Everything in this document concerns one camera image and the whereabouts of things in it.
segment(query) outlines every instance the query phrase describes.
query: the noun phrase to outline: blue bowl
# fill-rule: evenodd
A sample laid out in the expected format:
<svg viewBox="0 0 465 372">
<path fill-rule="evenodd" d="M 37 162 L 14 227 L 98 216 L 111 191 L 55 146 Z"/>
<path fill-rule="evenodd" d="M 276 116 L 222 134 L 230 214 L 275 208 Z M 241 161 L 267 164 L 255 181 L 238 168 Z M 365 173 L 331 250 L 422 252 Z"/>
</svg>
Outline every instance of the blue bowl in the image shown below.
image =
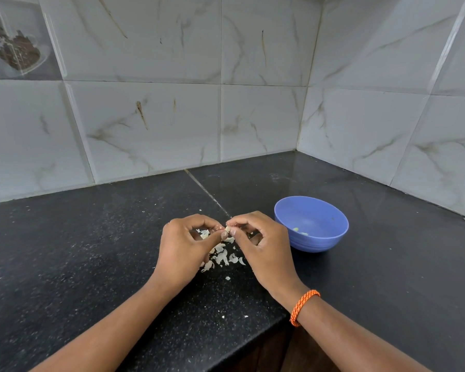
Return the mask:
<svg viewBox="0 0 465 372">
<path fill-rule="evenodd" d="M 350 227 L 337 207 L 313 197 L 283 198 L 276 203 L 274 214 L 276 221 L 287 227 L 291 246 L 305 252 L 332 248 Z"/>
</svg>

